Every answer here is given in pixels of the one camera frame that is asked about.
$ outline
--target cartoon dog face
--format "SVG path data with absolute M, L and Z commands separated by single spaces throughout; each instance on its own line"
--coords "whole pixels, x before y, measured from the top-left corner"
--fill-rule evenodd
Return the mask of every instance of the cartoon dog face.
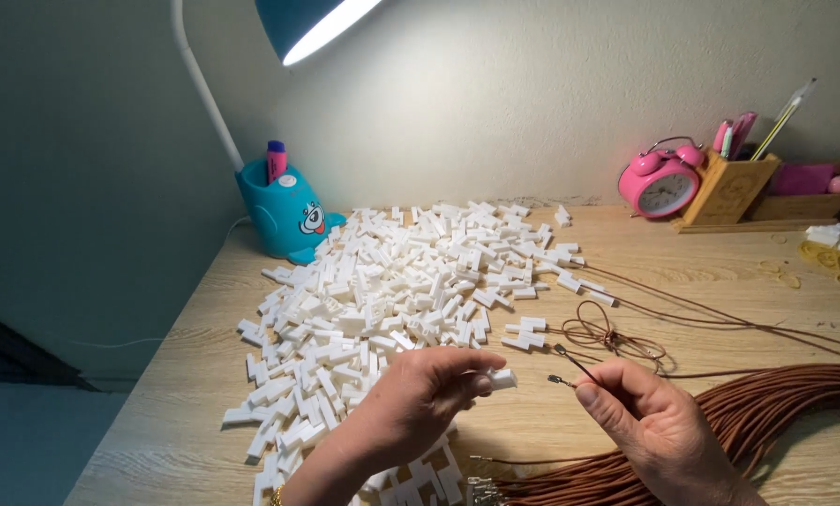
M 322 234 L 326 230 L 326 221 L 323 219 L 323 208 L 320 204 L 311 202 L 302 210 L 305 220 L 299 223 L 303 234 Z

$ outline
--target teal lamp shade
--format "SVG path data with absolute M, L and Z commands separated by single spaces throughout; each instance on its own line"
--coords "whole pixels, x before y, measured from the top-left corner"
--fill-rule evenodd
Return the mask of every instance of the teal lamp shade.
M 381 0 L 255 0 L 270 45 L 285 66 L 301 61 Z

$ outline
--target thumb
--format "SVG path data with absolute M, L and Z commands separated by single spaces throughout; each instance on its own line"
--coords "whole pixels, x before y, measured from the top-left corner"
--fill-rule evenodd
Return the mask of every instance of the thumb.
M 474 397 L 491 391 L 492 380 L 488 379 L 488 376 L 476 373 L 461 374 L 436 393 L 435 413 L 450 420 Z
M 579 385 L 577 400 L 624 453 L 639 446 L 642 427 L 617 397 L 591 383 Z

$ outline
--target pink pouch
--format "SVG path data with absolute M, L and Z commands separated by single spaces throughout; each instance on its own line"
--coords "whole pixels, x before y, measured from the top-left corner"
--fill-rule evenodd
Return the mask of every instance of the pink pouch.
M 826 193 L 836 167 L 832 164 L 784 163 L 770 181 L 772 195 L 816 195 Z

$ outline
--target teal pen holder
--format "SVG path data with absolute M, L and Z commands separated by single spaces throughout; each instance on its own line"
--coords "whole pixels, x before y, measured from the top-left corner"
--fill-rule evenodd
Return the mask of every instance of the teal pen holder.
M 291 165 L 267 184 L 267 160 L 256 160 L 235 174 L 235 182 L 264 251 L 276 259 L 313 262 L 314 248 L 332 227 L 345 223 L 342 214 L 326 214 L 308 181 Z

